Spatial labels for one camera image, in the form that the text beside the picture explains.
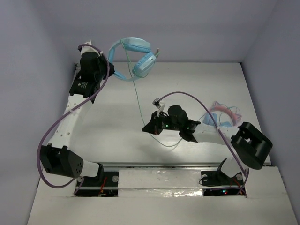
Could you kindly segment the light blue headphones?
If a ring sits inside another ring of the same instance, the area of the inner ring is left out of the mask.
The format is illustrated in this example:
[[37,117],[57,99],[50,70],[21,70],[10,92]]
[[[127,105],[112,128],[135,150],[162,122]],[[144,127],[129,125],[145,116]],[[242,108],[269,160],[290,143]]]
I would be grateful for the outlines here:
[[126,54],[130,77],[126,77],[121,72],[114,70],[113,75],[120,80],[132,82],[138,79],[145,78],[154,67],[160,49],[152,51],[151,44],[141,38],[127,37],[116,41],[108,52],[108,60],[111,64],[115,61],[115,54],[118,47],[123,48]]

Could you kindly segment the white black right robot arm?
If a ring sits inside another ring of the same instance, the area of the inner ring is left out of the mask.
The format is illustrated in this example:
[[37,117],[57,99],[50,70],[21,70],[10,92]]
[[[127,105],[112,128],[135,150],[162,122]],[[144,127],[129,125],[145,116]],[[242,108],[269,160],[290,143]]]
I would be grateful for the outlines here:
[[187,142],[215,143],[230,147],[232,158],[224,159],[214,171],[202,173],[200,184],[207,187],[227,186],[236,180],[237,174],[247,169],[262,169],[273,146],[272,142],[249,122],[238,127],[215,127],[188,118],[179,106],[169,107],[167,112],[155,111],[142,131],[159,135],[163,130],[178,131]]

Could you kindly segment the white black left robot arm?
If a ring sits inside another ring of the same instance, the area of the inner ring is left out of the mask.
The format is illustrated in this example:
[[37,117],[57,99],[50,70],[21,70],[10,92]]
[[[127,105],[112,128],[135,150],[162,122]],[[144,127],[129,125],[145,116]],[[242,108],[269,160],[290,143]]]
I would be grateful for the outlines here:
[[40,172],[77,179],[84,177],[94,185],[104,181],[103,166],[84,160],[72,150],[72,144],[96,95],[104,87],[106,76],[114,73],[103,55],[81,54],[78,71],[69,91],[64,115],[52,126],[56,129],[47,145],[40,144],[37,161]]

